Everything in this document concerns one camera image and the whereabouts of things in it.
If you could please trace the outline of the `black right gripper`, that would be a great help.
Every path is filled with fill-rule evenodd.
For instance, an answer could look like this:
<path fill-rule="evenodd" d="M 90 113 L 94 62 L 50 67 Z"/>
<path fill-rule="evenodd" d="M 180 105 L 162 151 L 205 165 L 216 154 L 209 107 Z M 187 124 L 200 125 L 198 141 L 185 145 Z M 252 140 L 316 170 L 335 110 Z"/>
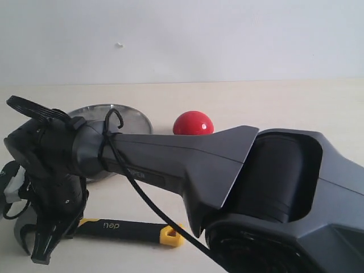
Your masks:
<path fill-rule="evenodd" d="M 68 173 L 39 178 L 28 173 L 36 213 L 33 263 L 49 263 L 62 239 L 72 239 L 88 199 L 86 178 Z"/>

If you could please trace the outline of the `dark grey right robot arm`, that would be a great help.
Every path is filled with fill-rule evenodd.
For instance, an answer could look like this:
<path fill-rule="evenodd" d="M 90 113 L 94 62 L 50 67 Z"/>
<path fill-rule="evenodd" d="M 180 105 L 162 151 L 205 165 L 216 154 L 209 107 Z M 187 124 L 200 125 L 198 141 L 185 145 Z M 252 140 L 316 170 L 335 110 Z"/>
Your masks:
<path fill-rule="evenodd" d="M 31 185 L 34 263 L 48 264 L 79 222 L 85 179 L 112 172 L 180 195 L 192 233 L 228 272 L 363 271 L 363 167 L 321 133 L 128 135 L 102 121 L 30 120 L 4 143 Z"/>

